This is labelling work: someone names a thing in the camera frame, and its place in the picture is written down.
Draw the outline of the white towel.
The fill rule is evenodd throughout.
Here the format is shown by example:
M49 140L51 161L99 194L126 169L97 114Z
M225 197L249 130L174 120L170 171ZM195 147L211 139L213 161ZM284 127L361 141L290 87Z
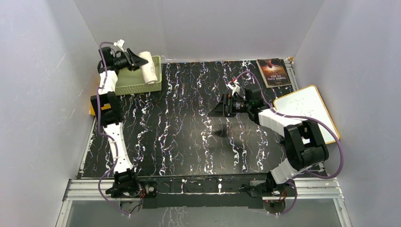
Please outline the white towel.
M150 52L140 52L139 57L148 61L147 64L140 66L145 84L154 84L157 82L156 69Z

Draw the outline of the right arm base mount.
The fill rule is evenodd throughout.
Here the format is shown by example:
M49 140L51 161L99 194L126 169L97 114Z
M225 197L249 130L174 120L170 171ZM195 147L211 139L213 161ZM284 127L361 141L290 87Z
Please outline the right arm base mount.
M251 197L275 197L276 200L284 200L287 197L287 189L294 186L294 181L276 184L273 180L252 180L243 184L242 189Z

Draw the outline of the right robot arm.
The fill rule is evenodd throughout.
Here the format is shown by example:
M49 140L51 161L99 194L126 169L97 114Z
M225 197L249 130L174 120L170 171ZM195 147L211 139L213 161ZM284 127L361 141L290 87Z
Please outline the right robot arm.
M328 159L329 152L318 123L279 115L266 103L259 89L246 89L244 97L237 92L221 94L208 117L230 118L243 113L257 125L282 137L286 158L267 174L265 185L269 194L280 195L290 179Z

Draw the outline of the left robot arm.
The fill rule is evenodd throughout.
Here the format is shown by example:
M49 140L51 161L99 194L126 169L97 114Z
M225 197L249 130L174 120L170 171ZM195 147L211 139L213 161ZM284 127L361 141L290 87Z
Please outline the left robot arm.
M115 92L118 74L121 70L136 71L148 60L136 55L131 49L114 51L111 47L99 48L101 57L98 63L100 84L97 93L91 96L90 101L95 111L98 132L107 137L112 158L113 173L121 174L133 169L128 158L123 136L123 113L119 98Z

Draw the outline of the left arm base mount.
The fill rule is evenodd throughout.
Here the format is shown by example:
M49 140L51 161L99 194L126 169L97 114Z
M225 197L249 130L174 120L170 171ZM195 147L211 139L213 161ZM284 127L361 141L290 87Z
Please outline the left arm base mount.
M134 169L126 169L122 173L114 173L114 183L105 193L112 198L155 198L157 182L140 181Z

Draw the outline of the orange patterned towel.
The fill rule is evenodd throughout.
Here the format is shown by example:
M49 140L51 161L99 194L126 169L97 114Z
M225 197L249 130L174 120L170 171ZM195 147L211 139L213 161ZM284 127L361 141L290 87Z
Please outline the orange patterned towel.
M95 116L96 115L93 106L90 107L90 112L89 113L90 113L91 116Z

